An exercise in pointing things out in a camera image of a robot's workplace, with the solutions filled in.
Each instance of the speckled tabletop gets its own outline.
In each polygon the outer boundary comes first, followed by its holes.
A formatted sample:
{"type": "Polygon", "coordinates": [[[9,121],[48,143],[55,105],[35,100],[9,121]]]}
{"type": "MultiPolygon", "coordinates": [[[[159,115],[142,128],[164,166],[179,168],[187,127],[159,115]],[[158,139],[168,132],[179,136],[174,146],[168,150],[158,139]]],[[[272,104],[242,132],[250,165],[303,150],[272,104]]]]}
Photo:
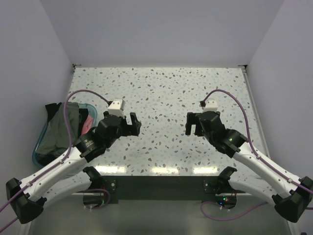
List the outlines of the speckled tabletop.
{"type": "MultiPolygon", "coordinates": [[[[135,112],[142,122],[139,137],[121,137],[88,165],[103,175],[219,175],[227,166],[247,177],[243,164],[217,152],[204,138],[185,136],[187,112],[201,112],[199,101],[213,89],[236,96],[246,109],[254,145],[264,152],[241,69],[215,68],[77,68],[71,91],[89,89],[108,100],[123,98],[125,115],[135,112]]],[[[244,118],[223,93],[212,97],[227,128],[246,135],[244,118]]],[[[107,104],[89,93],[72,101],[92,104],[103,118],[107,104]]]]}

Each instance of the white wall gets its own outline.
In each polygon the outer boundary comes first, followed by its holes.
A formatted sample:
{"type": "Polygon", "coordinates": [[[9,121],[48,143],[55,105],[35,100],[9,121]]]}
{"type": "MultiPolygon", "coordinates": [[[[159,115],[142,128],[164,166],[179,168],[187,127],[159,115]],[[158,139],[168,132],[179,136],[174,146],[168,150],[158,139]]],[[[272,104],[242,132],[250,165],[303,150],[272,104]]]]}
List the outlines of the white wall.
{"type": "Polygon", "coordinates": [[[41,0],[84,67],[246,65],[283,0],[41,0]]]}
{"type": "MultiPolygon", "coordinates": [[[[44,105],[64,100],[71,63],[39,0],[0,1],[0,204],[5,183],[35,169],[31,154],[46,119],[44,105]]],[[[8,206],[0,227],[15,218],[8,206]]],[[[3,234],[17,234],[19,222],[3,234]]]]}
{"type": "MultiPolygon", "coordinates": [[[[285,0],[248,66],[271,157],[313,178],[313,0],[285,0]]],[[[312,234],[313,212],[299,225],[312,234]]]]}

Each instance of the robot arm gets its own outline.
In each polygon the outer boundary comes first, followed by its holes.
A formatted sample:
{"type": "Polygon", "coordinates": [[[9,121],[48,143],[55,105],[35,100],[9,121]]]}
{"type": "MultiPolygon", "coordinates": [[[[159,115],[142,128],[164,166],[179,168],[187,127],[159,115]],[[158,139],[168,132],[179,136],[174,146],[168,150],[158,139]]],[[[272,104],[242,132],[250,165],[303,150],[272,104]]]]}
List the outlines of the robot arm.
{"type": "Polygon", "coordinates": [[[221,122],[220,113],[217,112],[217,107],[216,101],[209,99],[202,113],[188,113],[186,135],[190,135],[191,126],[196,125],[195,135],[204,136],[217,151],[246,165],[263,179],[249,178],[242,181],[237,170],[231,167],[233,170],[230,173],[226,172],[226,180],[232,188],[262,198],[274,205],[282,217],[291,222],[297,222],[311,202],[313,195],[291,182],[312,190],[313,180],[309,177],[300,179],[267,158],[256,148],[258,156],[254,155],[244,135],[236,130],[225,128],[221,122]],[[276,170],[271,169],[268,165],[273,166],[276,170]],[[279,172],[287,176],[287,179],[282,177],[279,172]]]}
{"type": "Polygon", "coordinates": [[[39,216],[44,206],[74,192],[86,190],[91,184],[101,180],[100,174],[93,167],[86,167],[83,172],[62,179],[71,171],[104,154],[105,150],[121,136],[139,135],[141,122],[137,120],[135,113],[130,113],[132,124],[128,125],[123,113],[124,106],[125,102],[122,99],[111,101],[108,111],[104,112],[104,119],[97,127],[80,136],[66,159],[64,153],[36,173],[22,180],[13,178],[6,183],[8,200],[26,188],[10,202],[22,224],[39,216]]]}

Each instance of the dark fabric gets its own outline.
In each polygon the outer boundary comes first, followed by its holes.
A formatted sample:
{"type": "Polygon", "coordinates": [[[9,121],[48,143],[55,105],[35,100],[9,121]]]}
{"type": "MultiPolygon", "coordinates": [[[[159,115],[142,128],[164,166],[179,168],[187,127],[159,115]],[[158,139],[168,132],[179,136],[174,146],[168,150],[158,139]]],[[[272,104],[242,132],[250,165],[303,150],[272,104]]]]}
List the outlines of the dark fabric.
{"type": "Polygon", "coordinates": [[[48,165],[50,162],[55,160],[55,157],[52,154],[37,154],[36,160],[40,165],[48,165]]]}
{"type": "Polygon", "coordinates": [[[79,109],[79,114],[81,118],[79,119],[79,124],[78,124],[78,136],[81,136],[84,123],[87,120],[87,117],[89,115],[88,109],[79,109]]]}
{"type": "MultiPolygon", "coordinates": [[[[56,158],[67,150],[69,145],[67,129],[63,118],[62,103],[58,112],[49,122],[47,131],[39,144],[36,153],[42,155],[52,154],[56,158]]],[[[78,124],[79,124],[79,107],[77,103],[70,103],[67,105],[67,115],[70,123],[70,132],[72,141],[75,142],[78,138],[78,124]]]]}
{"type": "Polygon", "coordinates": [[[56,112],[59,110],[60,106],[62,103],[52,103],[52,104],[47,104],[45,106],[45,109],[47,110],[47,114],[48,114],[48,118],[47,118],[47,122],[49,123],[51,121],[51,119],[53,119],[54,115],[56,114],[56,112]]]}

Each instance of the purple cable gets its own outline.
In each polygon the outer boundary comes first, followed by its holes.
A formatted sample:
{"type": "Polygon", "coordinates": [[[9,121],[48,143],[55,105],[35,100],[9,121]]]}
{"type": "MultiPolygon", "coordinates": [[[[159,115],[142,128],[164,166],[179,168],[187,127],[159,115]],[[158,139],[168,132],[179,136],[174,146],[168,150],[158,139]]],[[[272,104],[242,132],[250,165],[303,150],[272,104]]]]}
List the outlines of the purple cable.
{"type": "Polygon", "coordinates": [[[0,233],[2,233],[4,230],[6,230],[11,224],[13,224],[15,221],[17,221],[18,218],[16,217],[15,219],[13,219],[10,223],[8,223],[7,225],[5,225],[1,230],[0,233]]]}
{"type": "MultiPolygon", "coordinates": [[[[103,99],[107,104],[109,103],[103,96],[99,95],[98,93],[96,92],[93,92],[93,91],[90,91],[90,90],[77,90],[77,91],[74,91],[72,92],[68,97],[67,99],[65,100],[64,102],[64,107],[63,107],[63,118],[64,118],[64,121],[65,121],[65,126],[66,126],[66,129],[67,129],[67,135],[68,135],[68,139],[69,139],[69,147],[68,147],[68,151],[67,153],[65,154],[65,156],[62,158],[62,161],[64,161],[70,154],[71,150],[72,150],[72,144],[73,144],[73,140],[72,140],[72,135],[71,135],[71,131],[70,131],[70,127],[69,127],[69,121],[68,121],[68,115],[67,115],[67,103],[69,101],[69,99],[76,93],[79,93],[79,92],[89,92],[89,93],[92,93],[98,97],[100,97],[101,99],[103,99]]],[[[41,174],[37,175],[34,179],[32,179],[31,181],[29,181],[29,185],[31,186],[34,182],[36,182],[39,178],[41,178],[43,175],[47,174],[49,171],[51,171],[52,169],[56,168],[59,164],[61,164],[60,162],[54,164],[53,166],[49,167],[48,169],[46,169],[45,171],[43,171],[41,174]]],[[[4,210],[4,208],[6,208],[15,198],[17,198],[25,189],[27,189],[29,186],[26,185],[24,186],[22,189],[20,189],[13,197],[11,197],[1,208],[0,208],[0,212],[4,210]]],[[[12,223],[12,221],[6,225],[4,227],[7,228],[8,226],[10,226],[12,223]]]]}
{"type": "MultiPolygon", "coordinates": [[[[254,146],[253,146],[253,144],[252,144],[252,141],[251,141],[251,135],[250,135],[250,130],[249,130],[248,117],[247,117],[247,115],[246,115],[245,109],[243,108],[243,106],[241,105],[241,103],[239,102],[239,100],[238,100],[235,96],[233,96],[231,93],[229,93],[229,92],[227,92],[227,91],[224,91],[224,90],[221,90],[221,89],[216,89],[216,90],[211,91],[211,92],[206,96],[206,98],[205,98],[203,101],[206,101],[206,100],[209,98],[209,96],[210,96],[211,94],[213,94],[214,92],[223,92],[223,93],[229,95],[229,96],[232,97],[233,100],[239,105],[241,111],[242,111],[243,114],[244,114],[245,123],[246,123],[246,133],[247,133],[247,135],[248,135],[248,141],[249,141],[250,147],[251,147],[251,149],[252,149],[254,155],[255,155],[255,156],[258,156],[259,154],[256,152],[256,150],[255,150],[255,148],[254,148],[254,146]]],[[[263,159],[261,156],[260,156],[259,160],[262,161],[262,162],[263,162],[266,166],[268,166],[270,169],[272,169],[275,173],[277,173],[278,175],[280,175],[281,177],[283,177],[285,180],[288,180],[288,179],[289,179],[289,177],[287,177],[286,175],[284,175],[283,173],[281,173],[279,170],[277,170],[275,167],[273,167],[271,164],[269,164],[269,163],[268,163],[265,159],[263,159]]],[[[308,192],[308,193],[310,193],[310,194],[313,194],[313,191],[312,191],[312,190],[309,190],[308,188],[304,187],[303,185],[298,184],[297,182],[295,182],[295,181],[293,181],[293,180],[291,181],[291,183],[293,183],[294,185],[300,187],[301,189],[305,190],[306,192],[308,192]]]]}
{"type": "Polygon", "coordinates": [[[105,204],[102,204],[102,205],[99,206],[99,207],[93,207],[92,210],[93,210],[93,209],[104,208],[104,207],[110,202],[110,200],[111,200],[111,195],[110,195],[110,193],[109,193],[107,190],[102,189],[102,188],[87,189],[87,190],[84,190],[84,191],[83,191],[83,192],[99,192],[99,191],[100,191],[100,192],[105,192],[105,193],[107,194],[107,196],[108,196],[107,202],[106,202],[105,204]]]}
{"type": "Polygon", "coordinates": [[[202,202],[202,203],[201,203],[201,206],[200,206],[200,210],[201,210],[202,214],[205,215],[205,217],[207,217],[207,218],[209,218],[209,219],[216,220],[216,221],[229,221],[229,220],[238,219],[238,218],[244,216],[245,214],[248,214],[250,211],[252,211],[252,210],[254,210],[254,209],[256,209],[256,208],[258,208],[258,207],[260,207],[260,206],[263,206],[263,205],[267,204],[267,202],[262,202],[262,203],[260,203],[260,204],[258,204],[258,205],[255,205],[254,207],[251,207],[249,210],[245,211],[244,213],[242,213],[242,214],[240,214],[240,215],[237,215],[237,216],[235,216],[235,217],[233,217],[233,218],[225,218],[225,219],[224,219],[224,218],[215,218],[215,217],[212,217],[212,216],[209,216],[208,214],[206,214],[206,213],[204,212],[204,210],[203,210],[204,204],[211,204],[211,205],[215,205],[215,206],[219,206],[219,205],[216,204],[216,203],[214,203],[214,202],[202,202]]]}

